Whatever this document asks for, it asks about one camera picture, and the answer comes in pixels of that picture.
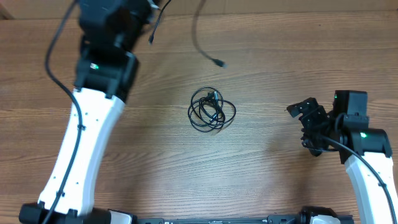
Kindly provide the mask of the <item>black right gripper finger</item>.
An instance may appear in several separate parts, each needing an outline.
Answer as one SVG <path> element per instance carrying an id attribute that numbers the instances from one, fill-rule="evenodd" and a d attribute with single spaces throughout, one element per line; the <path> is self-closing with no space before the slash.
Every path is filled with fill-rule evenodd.
<path id="1" fill-rule="evenodd" d="M 307 148 L 312 156 L 318 157 L 322 154 L 323 151 L 315 147 L 310 139 L 303 136 L 301 137 L 301 140 L 302 140 L 302 146 Z"/>
<path id="2" fill-rule="evenodd" d="M 294 118 L 294 117 L 298 116 L 299 114 L 306 115 L 309 112 L 317 109 L 318 106 L 319 106 L 319 104 L 318 104 L 317 100 L 315 98 L 310 97 L 300 103 L 289 105 L 286 108 L 286 110 L 289 112 L 291 117 Z"/>

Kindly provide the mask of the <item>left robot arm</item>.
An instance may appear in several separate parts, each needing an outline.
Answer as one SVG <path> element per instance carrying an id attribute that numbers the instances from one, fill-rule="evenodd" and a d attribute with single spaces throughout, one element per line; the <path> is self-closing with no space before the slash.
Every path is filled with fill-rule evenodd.
<path id="1" fill-rule="evenodd" d="M 78 1 L 82 29 L 70 119 L 51 176 L 21 223 L 137 222 L 127 212 L 95 208 L 95 186 L 108 139 L 139 67 L 132 49 L 157 1 Z"/>

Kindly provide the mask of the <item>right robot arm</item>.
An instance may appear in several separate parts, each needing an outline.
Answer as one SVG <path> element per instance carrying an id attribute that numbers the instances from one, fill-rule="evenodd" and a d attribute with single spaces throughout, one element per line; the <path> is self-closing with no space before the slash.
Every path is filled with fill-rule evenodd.
<path id="1" fill-rule="evenodd" d="M 314 157 L 338 152 L 356 197 L 362 223 L 397 223 L 397 192 L 392 147 L 385 130 L 369 127 L 368 94 L 335 91 L 326 112 L 315 98 L 289 105 L 303 128 L 302 146 Z"/>

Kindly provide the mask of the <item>cardboard wall panel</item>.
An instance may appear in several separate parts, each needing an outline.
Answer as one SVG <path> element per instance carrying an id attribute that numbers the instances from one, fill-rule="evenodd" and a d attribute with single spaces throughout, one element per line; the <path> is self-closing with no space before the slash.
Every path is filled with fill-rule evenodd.
<path id="1" fill-rule="evenodd" d="M 58 19 L 70 0 L 1 0 L 6 19 Z M 269 12 L 392 11 L 397 0 L 210 0 L 202 14 Z"/>

